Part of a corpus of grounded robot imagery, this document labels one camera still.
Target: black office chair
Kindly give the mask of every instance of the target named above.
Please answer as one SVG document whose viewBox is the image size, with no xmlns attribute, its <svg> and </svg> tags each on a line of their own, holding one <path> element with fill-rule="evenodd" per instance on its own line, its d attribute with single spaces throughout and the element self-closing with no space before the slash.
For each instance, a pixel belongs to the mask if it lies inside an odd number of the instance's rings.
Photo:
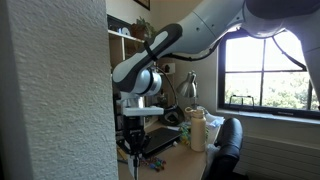
<svg viewBox="0 0 320 180">
<path fill-rule="evenodd" d="M 225 120 L 214 145 L 217 148 L 212 164 L 207 167 L 205 180 L 230 180 L 232 172 L 240 159 L 243 131 L 241 123 L 236 118 Z"/>
</svg>

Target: plastic bottle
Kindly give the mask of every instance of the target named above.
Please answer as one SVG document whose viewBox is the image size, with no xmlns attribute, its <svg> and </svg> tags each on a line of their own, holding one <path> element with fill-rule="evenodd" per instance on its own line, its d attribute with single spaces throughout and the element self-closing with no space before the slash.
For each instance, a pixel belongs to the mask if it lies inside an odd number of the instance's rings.
<svg viewBox="0 0 320 180">
<path fill-rule="evenodd" d="M 206 118 L 203 109 L 191 113 L 191 149 L 202 152 L 206 148 Z"/>
</svg>

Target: robotic arm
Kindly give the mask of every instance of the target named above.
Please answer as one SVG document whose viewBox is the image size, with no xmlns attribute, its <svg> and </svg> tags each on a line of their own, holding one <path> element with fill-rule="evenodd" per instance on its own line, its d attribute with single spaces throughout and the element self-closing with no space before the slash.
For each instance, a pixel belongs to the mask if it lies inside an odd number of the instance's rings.
<svg viewBox="0 0 320 180">
<path fill-rule="evenodd" d="M 161 87 L 159 74 L 149 69 L 154 61 L 170 53 L 197 54 L 236 26 L 257 38 L 287 29 L 301 40 L 311 82 L 320 97 L 319 7 L 319 0 L 204 0 L 188 16 L 161 29 L 135 55 L 120 63 L 113 71 L 125 117 L 120 146 L 132 160 L 129 165 L 134 167 L 131 173 L 135 179 L 138 159 L 148 142 L 141 117 L 163 113 L 161 108 L 143 108 L 139 103 L 140 97 L 154 95 Z"/>
</svg>

